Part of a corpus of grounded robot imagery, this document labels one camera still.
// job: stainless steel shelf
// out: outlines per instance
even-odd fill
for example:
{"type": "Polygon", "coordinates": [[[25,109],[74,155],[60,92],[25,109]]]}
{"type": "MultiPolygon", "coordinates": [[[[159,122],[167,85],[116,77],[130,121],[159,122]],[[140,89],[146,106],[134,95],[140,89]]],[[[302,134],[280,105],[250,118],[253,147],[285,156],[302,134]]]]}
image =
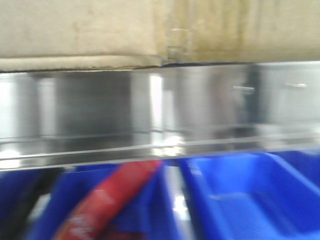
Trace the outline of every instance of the stainless steel shelf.
{"type": "Polygon", "coordinates": [[[320,142],[320,62],[0,74],[0,169],[320,142]]]}

